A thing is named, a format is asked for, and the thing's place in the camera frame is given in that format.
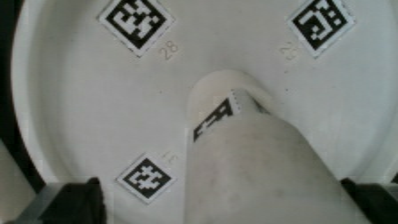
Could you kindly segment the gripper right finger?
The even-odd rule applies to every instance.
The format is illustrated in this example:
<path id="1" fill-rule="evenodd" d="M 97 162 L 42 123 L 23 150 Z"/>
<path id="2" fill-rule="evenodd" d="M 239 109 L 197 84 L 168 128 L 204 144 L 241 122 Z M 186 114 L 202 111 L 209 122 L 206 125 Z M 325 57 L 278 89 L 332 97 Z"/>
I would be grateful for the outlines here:
<path id="1" fill-rule="evenodd" d="M 344 178 L 341 186 L 371 224 L 398 224 L 398 184 L 357 183 Z"/>

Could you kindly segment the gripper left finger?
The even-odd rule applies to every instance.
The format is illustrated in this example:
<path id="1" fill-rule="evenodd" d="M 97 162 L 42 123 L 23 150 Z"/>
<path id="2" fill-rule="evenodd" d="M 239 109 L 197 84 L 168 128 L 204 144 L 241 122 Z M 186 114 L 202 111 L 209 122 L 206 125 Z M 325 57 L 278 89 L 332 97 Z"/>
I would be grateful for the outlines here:
<path id="1" fill-rule="evenodd" d="M 106 224 L 101 183 L 51 183 L 40 190 L 21 215 L 19 224 Z"/>

